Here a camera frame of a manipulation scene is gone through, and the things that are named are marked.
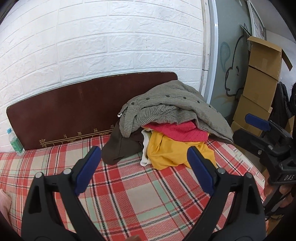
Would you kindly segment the right hand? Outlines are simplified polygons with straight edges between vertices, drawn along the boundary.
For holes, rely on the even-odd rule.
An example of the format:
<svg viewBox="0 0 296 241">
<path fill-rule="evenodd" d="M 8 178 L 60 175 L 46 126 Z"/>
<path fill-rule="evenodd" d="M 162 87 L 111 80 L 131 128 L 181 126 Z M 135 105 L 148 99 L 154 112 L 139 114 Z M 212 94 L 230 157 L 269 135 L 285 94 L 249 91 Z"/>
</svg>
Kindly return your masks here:
<svg viewBox="0 0 296 241">
<path fill-rule="evenodd" d="M 293 185 L 280 185 L 280 186 L 272 186 L 266 182 L 265 187 L 264 187 L 264 205 L 266 205 L 272 197 L 276 194 L 280 194 L 279 199 L 284 197 L 287 194 L 287 197 L 285 197 L 281 201 L 281 206 L 285 207 L 288 204 L 290 204 L 293 201 L 292 195 L 289 193 L 293 188 Z"/>
</svg>

